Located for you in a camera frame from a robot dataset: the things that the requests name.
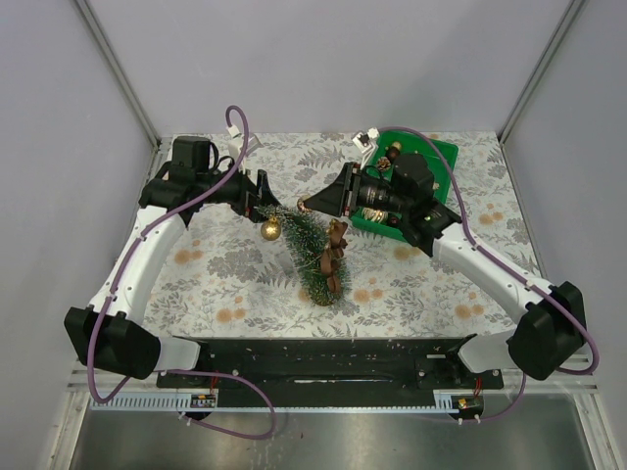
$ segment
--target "small green christmas tree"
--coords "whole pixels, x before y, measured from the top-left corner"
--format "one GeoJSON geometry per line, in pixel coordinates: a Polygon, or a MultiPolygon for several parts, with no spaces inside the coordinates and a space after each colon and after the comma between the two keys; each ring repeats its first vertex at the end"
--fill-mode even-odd
{"type": "Polygon", "coordinates": [[[287,249],[294,261],[303,289],[318,306],[330,306],[339,301],[348,289],[349,275],[343,259],[336,275],[341,290],[333,293],[328,287],[327,278],[320,272],[322,252],[329,241],[326,233],[328,224],[312,212],[289,209],[284,206],[266,206],[259,209],[266,217],[275,216],[281,224],[287,249]]]}

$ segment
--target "purple cable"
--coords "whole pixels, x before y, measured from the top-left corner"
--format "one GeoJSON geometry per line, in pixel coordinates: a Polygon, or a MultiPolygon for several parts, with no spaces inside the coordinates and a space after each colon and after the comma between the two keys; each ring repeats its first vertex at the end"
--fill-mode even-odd
{"type": "Polygon", "coordinates": [[[513,409],[515,409],[521,402],[521,398],[525,393],[525,387],[527,386],[527,374],[522,374],[522,380],[520,381],[520,390],[518,391],[518,395],[514,397],[509,406],[505,408],[503,411],[499,411],[497,414],[492,416],[488,416],[486,418],[481,418],[481,421],[496,421],[497,419],[501,419],[504,416],[511,413],[513,409]]]}
{"type": "Polygon", "coordinates": [[[272,434],[274,434],[274,431],[276,430],[276,411],[274,410],[274,406],[272,406],[272,403],[270,402],[270,400],[267,397],[267,395],[264,392],[262,392],[252,382],[249,382],[248,380],[246,380],[246,379],[244,379],[242,377],[237,377],[235,375],[230,375],[230,374],[222,374],[220,372],[201,372],[201,371],[197,371],[197,370],[178,370],[178,369],[174,369],[174,370],[170,370],[169,373],[171,373],[171,374],[182,374],[182,375],[200,375],[200,376],[203,376],[203,377],[219,377],[221,379],[229,379],[229,380],[235,380],[237,382],[241,382],[242,384],[247,385],[248,387],[253,389],[255,392],[257,392],[257,395],[259,395],[265,401],[265,405],[268,407],[268,409],[270,411],[270,419],[272,420],[272,424],[270,425],[270,429],[267,430],[266,432],[264,432],[263,434],[243,434],[243,433],[238,433],[237,431],[231,431],[230,429],[220,428],[219,426],[214,426],[213,424],[209,424],[209,423],[203,423],[202,421],[198,421],[196,419],[191,419],[190,418],[192,423],[194,423],[194,424],[196,424],[198,426],[202,426],[203,428],[211,429],[213,431],[220,431],[221,433],[228,434],[229,436],[234,436],[235,438],[251,439],[251,440],[254,440],[254,441],[262,441],[263,439],[267,439],[270,436],[272,436],[272,434]]]}
{"type": "MultiPolygon", "coordinates": [[[[468,239],[468,241],[475,247],[475,249],[479,253],[481,253],[484,257],[489,259],[493,264],[498,266],[500,269],[505,271],[507,274],[509,274],[513,278],[515,278],[518,282],[526,285],[527,279],[524,276],[521,276],[520,274],[518,274],[516,271],[514,271],[505,263],[503,263],[500,259],[498,259],[494,255],[492,255],[489,251],[487,251],[485,248],[483,248],[481,245],[477,244],[477,241],[473,237],[472,231],[470,230],[470,225],[468,224],[468,213],[466,212],[466,208],[463,204],[461,191],[459,190],[458,182],[455,179],[455,176],[453,175],[453,170],[449,166],[449,163],[444,158],[440,150],[435,146],[433,142],[431,142],[431,139],[429,139],[426,135],[422,134],[421,132],[418,132],[417,130],[413,130],[409,127],[396,127],[396,126],[382,127],[379,129],[379,132],[386,132],[390,130],[401,131],[401,132],[406,132],[409,134],[416,135],[420,137],[422,140],[424,140],[429,145],[429,147],[431,147],[435,151],[436,155],[440,159],[440,162],[442,162],[442,165],[444,165],[444,168],[446,169],[447,174],[451,178],[451,183],[453,184],[453,190],[455,191],[455,196],[459,204],[459,213],[461,215],[461,226],[463,228],[463,233],[468,239]]],[[[564,308],[558,301],[556,301],[548,293],[546,293],[545,291],[543,291],[536,285],[532,285],[530,289],[536,294],[538,294],[540,297],[542,297],[544,300],[549,302],[562,315],[564,315],[566,319],[570,321],[570,323],[572,323],[572,325],[577,329],[579,333],[581,333],[581,336],[583,336],[586,342],[590,345],[590,350],[592,351],[592,362],[589,367],[582,369],[582,370],[571,370],[571,369],[565,369],[563,367],[558,367],[557,370],[559,372],[564,372],[566,374],[571,374],[571,375],[588,375],[594,372],[599,366],[600,354],[599,354],[599,348],[597,347],[595,340],[593,340],[592,336],[590,336],[590,333],[588,333],[588,331],[583,327],[583,325],[579,323],[579,321],[577,321],[577,319],[572,315],[572,313],[570,313],[566,308],[564,308]]]]}
{"type": "MultiPolygon", "coordinates": [[[[126,252],[126,254],[124,255],[124,258],[122,259],[122,261],[120,263],[120,268],[116,272],[116,275],[114,276],[114,279],[113,279],[113,281],[111,283],[111,287],[109,288],[109,295],[105,299],[105,301],[104,301],[104,303],[102,305],[102,308],[101,308],[100,312],[98,313],[98,317],[96,318],[96,323],[94,324],[94,328],[93,328],[93,330],[91,332],[91,337],[89,338],[89,347],[87,348],[87,385],[89,387],[89,392],[91,393],[91,397],[93,397],[94,401],[96,401],[98,403],[104,404],[104,403],[107,403],[108,401],[110,401],[120,391],[120,389],[126,384],[126,382],[128,382],[128,380],[130,379],[130,377],[124,377],[116,385],[116,387],[113,389],[113,391],[110,394],[108,394],[106,397],[101,397],[100,394],[98,394],[98,389],[96,388],[96,377],[95,377],[95,370],[94,370],[94,357],[95,357],[95,354],[96,354],[96,342],[98,341],[98,333],[100,332],[100,328],[102,327],[102,324],[104,322],[105,315],[107,314],[107,311],[109,310],[109,307],[111,306],[111,302],[115,298],[116,290],[118,289],[118,285],[120,284],[121,277],[124,274],[124,271],[126,270],[126,268],[128,267],[128,264],[130,263],[130,260],[131,260],[131,258],[133,256],[133,254],[137,250],[137,247],[139,247],[139,244],[146,239],[146,236],[155,227],[157,227],[164,220],[167,220],[168,218],[178,214],[179,212],[185,211],[186,209],[191,208],[192,206],[195,206],[196,204],[201,203],[202,201],[204,201],[205,199],[210,197],[212,194],[214,194],[215,191],[217,191],[224,184],[226,184],[226,181],[231,176],[233,176],[233,174],[235,174],[235,172],[239,169],[239,166],[244,161],[244,158],[246,157],[246,152],[248,151],[248,138],[249,138],[250,134],[249,134],[248,120],[246,119],[246,115],[244,114],[242,109],[240,107],[238,107],[238,106],[231,105],[228,108],[226,108],[226,122],[227,122],[227,124],[229,126],[231,125],[230,114],[233,111],[235,111],[237,114],[239,114],[239,116],[242,119],[242,124],[243,124],[243,127],[244,127],[244,131],[243,131],[244,142],[243,142],[243,145],[242,145],[242,151],[240,152],[240,155],[237,158],[237,161],[235,162],[235,164],[220,179],[220,181],[215,186],[210,188],[208,191],[206,191],[205,193],[201,194],[197,198],[195,198],[195,199],[193,199],[193,200],[183,204],[182,206],[179,206],[178,208],[173,209],[172,211],[169,211],[169,212],[165,213],[164,215],[162,215],[161,217],[157,218],[152,223],[147,225],[146,228],[144,228],[141,231],[141,233],[139,234],[139,237],[137,237],[135,240],[133,240],[133,243],[128,248],[128,251],[126,252]]],[[[259,435],[259,436],[258,435],[247,435],[247,434],[236,433],[234,431],[229,431],[227,429],[222,429],[222,428],[219,428],[217,426],[212,426],[210,424],[201,423],[201,422],[195,422],[196,424],[198,424],[200,426],[204,426],[204,427],[209,428],[209,429],[214,429],[216,431],[221,431],[221,432],[224,432],[226,434],[230,434],[231,436],[236,436],[236,437],[244,438],[244,439],[255,439],[255,440],[256,439],[265,439],[266,437],[271,436],[271,434],[274,432],[274,429],[276,427],[276,418],[275,418],[275,415],[274,415],[274,408],[272,407],[272,404],[270,403],[269,398],[264,394],[264,392],[262,392],[259,388],[257,388],[251,382],[247,381],[246,379],[242,379],[241,377],[230,376],[228,374],[219,374],[217,372],[194,372],[194,371],[186,371],[186,370],[176,370],[176,373],[177,374],[187,374],[187,375],[208,375],[208,376],[215,376],[215,377],[221,377],[221,378],[226,378],[226,379],[237,380],[238,382],[241,382],[241,383],[251,387],[255,392],[257,392],[262,397],[262,399],[264,399],[265,403],[270,408],[270,413],[272,414],[272,427],[271,427],[271,429],[267,433],[265,433],[263,435],[259,435]]]]}

